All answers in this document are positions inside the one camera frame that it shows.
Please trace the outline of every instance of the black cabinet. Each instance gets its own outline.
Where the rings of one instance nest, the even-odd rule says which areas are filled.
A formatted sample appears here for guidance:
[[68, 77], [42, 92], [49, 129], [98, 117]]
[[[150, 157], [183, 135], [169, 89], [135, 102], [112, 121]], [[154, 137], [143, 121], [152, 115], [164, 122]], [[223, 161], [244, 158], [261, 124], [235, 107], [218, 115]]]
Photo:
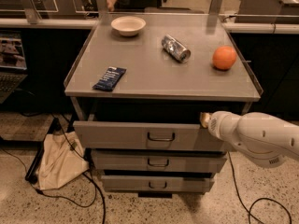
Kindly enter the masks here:
[[263, 95], [250, 111], [299, 119], [299, 35], [232, 34]]
[[90, 30], [31, 28], [13, 30], [21, 31], [28, 77], [19, 89], [0, 105], [0, 110], [72, 112], [70, 98], [64, 94], [64, 79]]

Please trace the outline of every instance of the beige cloth bag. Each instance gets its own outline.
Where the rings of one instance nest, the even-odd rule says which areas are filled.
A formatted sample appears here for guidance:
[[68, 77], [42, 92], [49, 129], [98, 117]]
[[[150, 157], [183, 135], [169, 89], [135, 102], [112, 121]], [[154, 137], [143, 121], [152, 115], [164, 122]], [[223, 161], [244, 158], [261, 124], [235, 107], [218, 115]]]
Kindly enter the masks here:
[[58, 189], [89, 169], [89, 163], [82, 157], [84, 149], [76, 133], [65, 136], [47, 134], [44, 154], [38, 169], [39, 189]]

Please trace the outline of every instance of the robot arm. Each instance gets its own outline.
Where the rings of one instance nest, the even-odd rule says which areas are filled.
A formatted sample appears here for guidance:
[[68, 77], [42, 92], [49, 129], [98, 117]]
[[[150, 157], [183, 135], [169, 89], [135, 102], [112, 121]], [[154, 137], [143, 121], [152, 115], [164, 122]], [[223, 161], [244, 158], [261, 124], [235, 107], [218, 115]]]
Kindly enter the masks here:
[[262, 167], [277, 167], [284, 156], [299, 161], [299, 126], [264, 113], [238, 116], [219, 111], [211, 115], [208, 130]]

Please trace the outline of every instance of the drawer handle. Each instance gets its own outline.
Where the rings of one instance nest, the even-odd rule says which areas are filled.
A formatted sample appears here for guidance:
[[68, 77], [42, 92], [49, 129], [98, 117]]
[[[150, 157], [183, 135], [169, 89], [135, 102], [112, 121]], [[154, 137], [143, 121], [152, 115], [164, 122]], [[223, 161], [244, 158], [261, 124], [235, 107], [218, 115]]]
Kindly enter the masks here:
[[166, 188], [167, 188], [167, 182], [165, 182], [165, 184], [164, 184], [163, 187], [153, 187], [153, 186], [151, 185], [151, 183], [149, 182], [149, 187], [150, 187], [151, 189], [166, 189]]
[[154, 164], [154, 163], [150, 163], [150, 159], [148, 159], [148, 166], [155, 167], [155, 168], [165, 168], [169, 166], [169, 160], [166, 161], [166, 164]]
[[158, 142], [172, 142], [174, 141], [176, 138], [176, 134], [172, 133], [172, 137], [171, 138], [152, 138], [150, 137], [150, 132], [148, 132], [148, 139], [150, 141], [158, 141]]

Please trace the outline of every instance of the cabinet top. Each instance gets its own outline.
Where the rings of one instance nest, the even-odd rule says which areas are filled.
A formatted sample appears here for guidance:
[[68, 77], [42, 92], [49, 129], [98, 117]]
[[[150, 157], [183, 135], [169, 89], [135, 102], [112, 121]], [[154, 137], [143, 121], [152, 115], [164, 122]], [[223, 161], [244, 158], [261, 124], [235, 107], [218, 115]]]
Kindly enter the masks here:
[[[210, 101], [258, 101], [242, 58], [228, 71], [212, 65], [215, 49], [232, 46], [218, 18], [199, 14], [135, 14], [147, 25], [133, 37], [119, 35], [111, 22], [126, 14], [106, 14], [74, 63], [65, 93], [68, 96], [152, 98]], [[178, 63], [162, 47], [171, 35], [191, 51], [186, 63]], [[110, 66], [127, 69], [113, 92], [93, 90]]]

